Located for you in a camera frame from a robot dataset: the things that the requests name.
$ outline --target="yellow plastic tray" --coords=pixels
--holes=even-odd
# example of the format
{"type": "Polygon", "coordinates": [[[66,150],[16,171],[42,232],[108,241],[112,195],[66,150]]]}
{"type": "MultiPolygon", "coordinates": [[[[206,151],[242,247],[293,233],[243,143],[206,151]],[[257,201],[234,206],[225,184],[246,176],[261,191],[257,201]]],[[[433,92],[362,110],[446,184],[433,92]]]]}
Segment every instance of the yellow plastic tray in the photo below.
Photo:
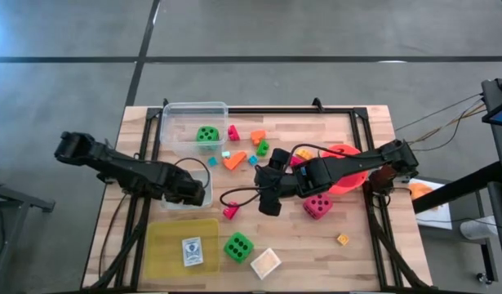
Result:
{"type": "Polygon", "coordinates": [[[147,228],[144,278],[170,278],[220,271],[218,220],[179,220],[151,223],[147,228]],[[182,240],[200,237],[203,263],[184,266],[182,240]]]}

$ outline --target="blue block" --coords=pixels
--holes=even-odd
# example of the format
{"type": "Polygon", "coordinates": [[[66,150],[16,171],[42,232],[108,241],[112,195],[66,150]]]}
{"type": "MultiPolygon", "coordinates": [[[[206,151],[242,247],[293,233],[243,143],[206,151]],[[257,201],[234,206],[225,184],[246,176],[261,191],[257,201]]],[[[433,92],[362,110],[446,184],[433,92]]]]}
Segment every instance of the blue block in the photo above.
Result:
{"type": "Polygon", "coordinates": [[[209,158],[209,160],[207,161],[209,163],[209,165],[211,167],[214,167],[216,164],[218,164],[218,162],[216,161],[216,158],[209,158]]]}
{"type": "Polygon", "coordinates": [[[249,159],[247,159],[247,161],[252,165],[252,166],[255,166],[256,164],[258,164],[258,158],[254,155],[250,156],[249,159]]]}

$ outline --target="red die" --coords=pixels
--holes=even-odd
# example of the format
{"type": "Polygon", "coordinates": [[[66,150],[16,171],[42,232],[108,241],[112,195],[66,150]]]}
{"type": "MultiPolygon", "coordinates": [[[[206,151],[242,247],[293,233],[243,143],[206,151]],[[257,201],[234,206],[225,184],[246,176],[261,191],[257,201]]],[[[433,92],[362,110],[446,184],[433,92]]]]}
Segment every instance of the red die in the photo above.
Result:
{"type": "Polygon", "coordinates": [[[234,125],[229,126],[227,133],[229,134],[229,140],[240,140],[240,135],[238,134],[238,131],[236,131],[236,127],[234,125]]]}
{"type": "MultiPolygon", "coordinates": [[[[237,203],[230,202],[231,205],[238,205],[237,203]]],[[[240,209],[240,207],[226,207],[224,209],[224,216],[228,219],[232,220],[236,212],[240,209]]]]}
{"type": "Polygon", "coordinates": [[[291,164],[289,164],[291,167],[294,167],[295,165],[298,165],[302,163],[304,160],[301,158],[297,158],[296,156],[292,155],[291,157],[291,164]]]}
{"type": "Polygon", "coordinates": [[[318,194],[307,198],[303,208],[314,220],[319,220],[331,210],[332,201],[326,194],[318,194]]]}

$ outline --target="orange bowl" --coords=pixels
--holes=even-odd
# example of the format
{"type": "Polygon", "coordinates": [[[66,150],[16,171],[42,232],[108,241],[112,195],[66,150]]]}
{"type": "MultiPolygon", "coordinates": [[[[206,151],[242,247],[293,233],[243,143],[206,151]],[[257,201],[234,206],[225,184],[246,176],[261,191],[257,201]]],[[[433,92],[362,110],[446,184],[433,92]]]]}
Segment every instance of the orange bowl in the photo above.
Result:
{"type": "MultiPolygon", "coordinates": [[[[353,146],[347,144],[333,145],[328,149],[349,155],[355,155],[361,153],[358,149],[355,149],[353,146]]],[[[325,151],[323,152],[322,157],[343,158],[344,156],[325,151]]],[[[337,195],[345,194],[350,190],[356,189],[360,185],[363,185],[365,180],[367,180],[367,177],[368,177],[368,171],[362,171],[350,176],[344,176],[329,189],[328,193],[337,195]]]]}

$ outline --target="green die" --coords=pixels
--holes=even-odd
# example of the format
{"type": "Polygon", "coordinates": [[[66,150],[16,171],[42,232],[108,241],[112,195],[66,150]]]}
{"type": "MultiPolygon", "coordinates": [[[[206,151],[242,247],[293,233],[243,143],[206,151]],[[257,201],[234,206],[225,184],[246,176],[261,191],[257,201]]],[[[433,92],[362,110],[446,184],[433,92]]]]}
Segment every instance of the green die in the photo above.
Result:
{"type": "Polygon", "coordinates": [[[196,141],[209,142],[218,141],[220,133],[215,127],[203,126],[198,129],[196,134],[196,141]]]}
{"type": "Polygon", "coordinates": [[[234,233],[225,244],[224,251],[237,263],[242,263],[254,249],[254,244],[242,233],[234,233]]]}
{"type": "Polygon", "coordinates": [[[269,143],[266,140],[262,140],[258,145],[258,151],[256,151],[256,155],[265,156],[267,154],[267,150],[269,150],[269,143]]]}

